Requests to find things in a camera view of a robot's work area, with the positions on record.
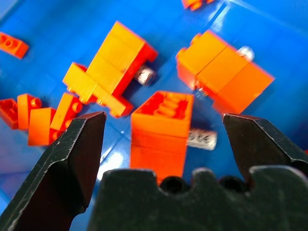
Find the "blue surface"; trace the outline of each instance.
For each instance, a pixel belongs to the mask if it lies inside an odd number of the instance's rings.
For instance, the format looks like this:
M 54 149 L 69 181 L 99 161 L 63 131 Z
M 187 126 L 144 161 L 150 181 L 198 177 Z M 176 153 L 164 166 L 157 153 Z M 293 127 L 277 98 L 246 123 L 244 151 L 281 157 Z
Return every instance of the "blue surface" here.
M 303 149 L 308 149 L 308 2 L 292 0 L 218 0 L 201 9 L 184 10 L 180 0 L 25 0 L 2 22 L 0 30 L 30 45 L 24 59 L 0 52 L 0 99 L 22 93 L 40 97 L 57 107 L 66 87 L 62 79 L 72 62 L 89 65 L 115 20 L 145 38 L 159 56 L 149 66 L 157 71 L 155 83 L 142 87 L 132 81 L 124 97 L 139 107 L 157 90 L 191 93 L 176 72 L 175 55 L 189 46 L 198 32 L 213 30 L 240 48 L 248 45 L 255 62 L 276 80 L 245 111 L 270 120 Z M 219 178 L 240 176 L 220 115 L 212 101 L 194 92 L 192 125 L 218 132 L 214 151 L 188 148 L 184 178 L 208 167 Z M 83 113 L 109 111 L 98 105 Z M 31 171 L 43 149 L 28 147 L 27 135 L 0 121 L 0 212 Z M 101 167 L 104 171 L 128 167 L 130 117 L 107 119 Z M 92 203 L 95 201 L 95 188 Z M 90 216 L 79 215 L 71 230 L 85 230 Z

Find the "red lego brick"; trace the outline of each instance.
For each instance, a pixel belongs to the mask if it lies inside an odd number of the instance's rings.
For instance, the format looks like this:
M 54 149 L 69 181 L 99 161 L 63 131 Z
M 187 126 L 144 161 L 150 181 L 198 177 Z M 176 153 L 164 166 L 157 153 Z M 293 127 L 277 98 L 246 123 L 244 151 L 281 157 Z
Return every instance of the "red lego brick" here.
M 0 50 L 22 59 L 28 48 L 21 40 L 0 32 Z
M 51 122 L 50 128 L 57 131 L 65 131 L 81 109 L 82 103 L 77 97 L 64 93 Z
M 39 98 L 29 94 L 22 94 L 17 96 L 18 106 L 18 129 L 28 130 L 30 121 L 30 111 L 42 106 Z
M 17 103 L 14 99 L 0 100 L 0 117 L 11 128 L 18 128 Z

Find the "lego brick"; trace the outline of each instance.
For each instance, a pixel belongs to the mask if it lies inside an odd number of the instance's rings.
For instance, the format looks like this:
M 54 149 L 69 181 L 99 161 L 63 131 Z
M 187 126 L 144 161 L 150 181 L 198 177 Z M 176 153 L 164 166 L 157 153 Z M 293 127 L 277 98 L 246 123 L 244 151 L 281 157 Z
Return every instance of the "lego brick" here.
M 176 153 L 186 150 L 187 139 L 133 129 L 131 131 L 131 144 Z
M 227 46 L 198 75 L 197 79 L 218 94 L 246 65 L 248 61 Z
M 134 57 L 130 60 L 128 66 L 133 62 L 133 58 Z M 133 78 L 133 76 L 125 76 L 125 71 L 125 69 L 121 70 L 115 68 L 115 66 L 109 62 L 109 59 L 97 53 L 87 69 L 87 74 L 109 94 L 114 94 L 114 92 L 117 91 L 117 95 L 120 95 Z
M 180 80 L 182 80 L 190 89 L 195 90 L 197 87 L 196 75 L 191 73 L 182 63 L 177 62 L 177 71 Z
M 120 96 L 135 73 L 157 52 L 119 22 L 115 23 L 87 69 L 109 94 Z
M 154 171 L 157 181 L 168 176 L 181 177 L 183 174 L 186 150 L 172 153 L 136 145 L 131 146 L 130 168 L 143 168 Z
M 22 59 L 29 46 L 23 41 L 0 32 L 0 50 Z
M 0 100 L 0 117 L 11 128 L 18 128 L 17 103 L 14 99 Z
M 248 63 L 218 94 L 221 104 L 241 113 L 274 78 L 253 63 Z
M 17 96 L 18 107 L 18 129 L 28 130 L 30 121 L 30 111 L 42 106 L 39 98 L 29 94 L 22 94 Z
M 50 107 L 33 109 L 30 113 L 29 123 L 29 146 L 50 145 L 54 139 L 53 134 L 57 132 L 50 128 L 51 121 L 56 110 Z
M 185 66 L 193 75 L 203 70 L 228 44 L 211 31 L 197 34 L 191 46 L 181 50 L 177 55 L 177 63 Z
M 124 43 L 121 38 L 109 33 L 102 43 L 98 53 L 117 70 L 124 73 L 144 44 L 145 42 L 137 49 L 132 49 Z
M 97 104 L 110 109 L 110 115 L 113 117 L 127 116 L 133 109 L 133 106 L 123 97 L 115 97 L 100 86 L 96 86 L 93 95 L 97 98 Z
M 72 63 L 63 79 L 67 90 L 76 93 L 83 104 L 96 102 L 93 92 L 97 82 L 86 74 L 86 70 L 85 66 Z
M 81 109 L 82 103 L 77 97 L 64 93 L 50 127 L 54 130 L 65 131 Z
M 187 138 L 192 107 L 193 95 L 158 91 L 132 113 L 132 129 Z
M 190 7 L 192 11 L 199 9 L 202 6 L 203 0 L 182 0 L 185 9 Z
M 224 103 L 222 100 L 216 100 L 214 101 L 212 107 L 218 111 L 221 115 L 224 113 L 236 113 L 236 110 L 231 108 L 229 104 Z
M 115 22 L 109 34 L 121 38 L 123 42 L 130 46 L 134 51 L 138 51 L 145 44 L 145 41 L 142 38 L 118 21 Z

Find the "small orange brick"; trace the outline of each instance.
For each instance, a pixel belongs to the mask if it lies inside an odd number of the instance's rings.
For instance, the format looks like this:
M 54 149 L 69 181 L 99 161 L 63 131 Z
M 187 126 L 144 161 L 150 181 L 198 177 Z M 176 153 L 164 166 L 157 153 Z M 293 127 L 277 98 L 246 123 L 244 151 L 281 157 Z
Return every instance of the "small orange brick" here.
M 52 138 L 54 129 L 50 128 L 51 121 L 56 110 L 50 107 L 33 109 L 30 113 L 29 123 L 29 146 L 50 145 L 54 140 Z
M 21 40 L 0 32 L 0 50 L 22 59 L 28 48 Z
M 132 113 L 132 129 L 187 138 L 193 95 L 158 91 Z
M 218 94 L 246 65 L 248 61 L 227 46 L 198 75 L 200 83 Z
M 0 100 L 0 117 L 11 128 L 18 128 L 17 103 L 14 99 Z
M 248 63 L 218 94 L 219 103 L 225 103 L 240 114 L 274 78 L 260 67 Z
M 17 96 L 18 106 L 18 129 L 28 130 L 30 121 L 30 111 L 42 106 L 39 98 L 35 98 L 29 94 L 22 94 Z
M 81 109 L 82 103 L 77 97 L 64 93 L 51 122 L 50 128 L 57 131 L 65 131 Z

